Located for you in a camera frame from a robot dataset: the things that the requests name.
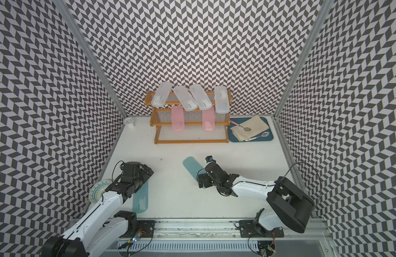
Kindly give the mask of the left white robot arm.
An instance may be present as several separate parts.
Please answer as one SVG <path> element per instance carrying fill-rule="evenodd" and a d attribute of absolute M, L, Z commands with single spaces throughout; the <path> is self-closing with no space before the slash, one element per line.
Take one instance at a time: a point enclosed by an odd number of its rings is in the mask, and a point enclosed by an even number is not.
<path fill-rule="evenodd" d="M 126 200 L 137 193 L 153 175 L 139 162 L 120 165 L 121 174 L 112 181 L 94 207 L 61 236 L 50 237 L 43 245 L 43 257 L 99 257 L 115 240 L 129 236 L 130 248 L 142 237 L 153 237 L 154 226 L 139 224 L 137 214 L 121 211 Z"/>

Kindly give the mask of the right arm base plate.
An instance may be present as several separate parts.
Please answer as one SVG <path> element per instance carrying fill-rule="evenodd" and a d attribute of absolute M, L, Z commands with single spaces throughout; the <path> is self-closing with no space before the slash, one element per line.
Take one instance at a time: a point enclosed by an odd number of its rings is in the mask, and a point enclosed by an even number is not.
<path fill-rule="evenodd" d="M 282 228 L 276 228 L 272 231 L 266 230 L 260 225 L 255 225 L 252 220 L 239 220 L 238 229 L 241 238 L 260 237 L 260 238 L 283 238 L 284 231 Z"/>

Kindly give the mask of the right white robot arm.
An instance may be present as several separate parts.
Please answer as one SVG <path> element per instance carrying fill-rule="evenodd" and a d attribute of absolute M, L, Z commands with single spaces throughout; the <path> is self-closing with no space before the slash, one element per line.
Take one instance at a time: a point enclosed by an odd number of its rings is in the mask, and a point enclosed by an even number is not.
<path fill-rule="evenodd" d="M 312 198 L 286 177 L 266 182 L 228 174 L 211 156 L 207 158 L 207 166 L 197 172 L 196 179 L 200 188 L 214 186 L 224 197 L 249 197 L 267 202 L 271 209 L 260 209 L 250 224 L 253 233 L 261 237 L 283 226 L 304 233 L 314 209 Z"/>

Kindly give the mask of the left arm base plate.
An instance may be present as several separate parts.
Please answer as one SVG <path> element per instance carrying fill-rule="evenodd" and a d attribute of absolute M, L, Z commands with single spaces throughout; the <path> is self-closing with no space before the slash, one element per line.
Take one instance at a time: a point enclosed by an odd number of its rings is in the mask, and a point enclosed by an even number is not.
<path fill-rule="evenodd" d="M 155 220 L 140 220 L 136 225 L 131 225 L 123 237 L 126 238 L 153 238 Z"/>

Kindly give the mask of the clear pencil case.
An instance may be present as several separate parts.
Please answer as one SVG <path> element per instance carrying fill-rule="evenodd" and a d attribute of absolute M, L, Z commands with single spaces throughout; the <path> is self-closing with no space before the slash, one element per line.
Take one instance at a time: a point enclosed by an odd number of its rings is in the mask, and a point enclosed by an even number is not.
<path fill-rule="evenodd" d="M 185 111 L 194 111 L 198 108 L 195 99 L 192 97 L 191 93 L 184 86 L 176 86 L 173 92 Z"/>
<path fill-rule="evenodd" d="M 211 100 L 201 85 L 193 84 L 189 87 L 189 90 L 200 110 L 205 111 L 213 106 Z"/>
<path fill-rule="evenodd" d="M 173 86 L 174 84 L 170 82 L 160 83 L 151 101 L 152 106 L 155 108 L 160 108 L 165 106 Z"/>
<path fill-rule="evenodd" d="M 216 86 L 215 94 L 215 110 L 218 114 L 228 114 L 230 112 L 230 103 L 228 90 L 225 86 Z"/>

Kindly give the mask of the pink pencil case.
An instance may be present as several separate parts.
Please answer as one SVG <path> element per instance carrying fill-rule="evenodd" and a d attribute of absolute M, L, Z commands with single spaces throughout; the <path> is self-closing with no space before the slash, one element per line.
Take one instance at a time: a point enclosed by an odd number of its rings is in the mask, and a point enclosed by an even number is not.
<path fill-rule="evenodd" d="M 202 111 L 202 129 L 206 132 L 215 130 L 215 110 L 214 107 Z"/>
<path fill-rule="evenodd" d="M 175 133 L 185 130 L 184 108 L 182 106 L 173 106 L 171 108 L 171 128 Z"/>

